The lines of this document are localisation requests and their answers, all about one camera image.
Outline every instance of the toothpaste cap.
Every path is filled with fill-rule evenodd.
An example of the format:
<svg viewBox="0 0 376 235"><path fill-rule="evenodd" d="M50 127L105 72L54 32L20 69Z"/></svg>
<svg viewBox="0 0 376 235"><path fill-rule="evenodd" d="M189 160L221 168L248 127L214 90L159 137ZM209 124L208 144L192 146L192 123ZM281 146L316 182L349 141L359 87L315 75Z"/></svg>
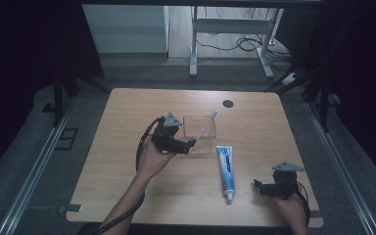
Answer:
<svg viewBox="0 0 376 235"><path fill-rule="evenodd" d="M233 201L233 194L232 193L227 194L227 199L229 201Z"/></svg>

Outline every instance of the mounting hole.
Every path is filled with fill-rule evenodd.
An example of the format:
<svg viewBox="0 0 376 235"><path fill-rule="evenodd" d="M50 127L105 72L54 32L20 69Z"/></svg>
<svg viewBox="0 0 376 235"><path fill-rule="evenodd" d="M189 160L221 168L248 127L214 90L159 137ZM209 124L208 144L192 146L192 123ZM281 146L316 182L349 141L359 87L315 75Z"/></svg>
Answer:
<svg viewBox="0 0 376 235"><path fill-rule="evenodd" d="M222 102L222 105L225 108L232 108L234 106L234 103L230 100L225 100L225 101Z"/></svg>

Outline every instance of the metal bracket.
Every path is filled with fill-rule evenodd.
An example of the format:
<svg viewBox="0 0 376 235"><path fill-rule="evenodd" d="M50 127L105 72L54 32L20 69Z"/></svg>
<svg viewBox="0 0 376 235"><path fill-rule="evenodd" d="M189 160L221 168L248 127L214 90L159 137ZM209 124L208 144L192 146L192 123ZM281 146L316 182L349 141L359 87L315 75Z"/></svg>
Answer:
<svg viewBox="0 0 376 235"><path fill-rule="evenodd" d="M77 131L78 128L64 128L55 150L71 150L77 135Z"/></svg>
<svg viewBox="0 0 376 235"><path fill-rule="evenodd" d="M182 122L178 120L171 112L167 113L164 120L164 127L181 126Z"/></svg>
<svg viewBox="0 0 376 235"><path fill-rule="evenodd" d="M316 218L316 217L321 217L324 218L325 214L322 211L316 210L316 211L310 211L310 217L311 218Z"/></svg>
<svg viewBox="0 0 376 235"><path fill-rule="evenodd" d="M288 162L277 164L272 169L279 171L305 171L303 167Z"/></svg>
<svg viewBox="0 0 376 235"><path fill-rule="evenodd" d="M67 206L61 206L59 208L59 212L81 212L81 209L83 208L82 205L78 204L68 204Z"/></svg>

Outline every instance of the blue label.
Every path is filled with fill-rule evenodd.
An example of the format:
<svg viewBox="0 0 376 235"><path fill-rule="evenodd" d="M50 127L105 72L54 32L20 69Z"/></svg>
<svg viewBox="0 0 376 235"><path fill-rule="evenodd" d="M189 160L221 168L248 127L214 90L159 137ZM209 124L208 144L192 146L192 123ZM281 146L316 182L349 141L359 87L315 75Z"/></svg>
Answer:
<svg viewBox="0 0 376 235"><path fill-rule="evenodd" d="M228 148L224 148L224 157L225 165L227 165L227 171L231 172L230 150Z"/></svg>

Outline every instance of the wooden table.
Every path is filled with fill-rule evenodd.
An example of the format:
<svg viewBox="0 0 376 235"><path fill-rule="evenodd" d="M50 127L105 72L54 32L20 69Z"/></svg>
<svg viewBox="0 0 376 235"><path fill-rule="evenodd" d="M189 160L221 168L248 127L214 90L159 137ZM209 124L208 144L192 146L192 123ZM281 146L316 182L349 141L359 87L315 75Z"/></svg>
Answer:
<svg viewBox="0 0 376 235"><path fill-rule="evenodd" d="M230 100L232 108L222 103ZM93 140L68 211L70 221L102 221L135 174L135 153L147 126L172 112L215 118L215 145L233 146L236 194L231 204L223 195L220 166L210 154L178 155L146 190L133 222L148 224L286 226L270 198L261 196L254 178L272 183L272 167L283 161L303 165L279 97L274 93L115 89ZM176 137L183 136L182 128ZM313 211L318 204L305 172L298 172ZM320 227L322 218L312 219Z"/></svg>

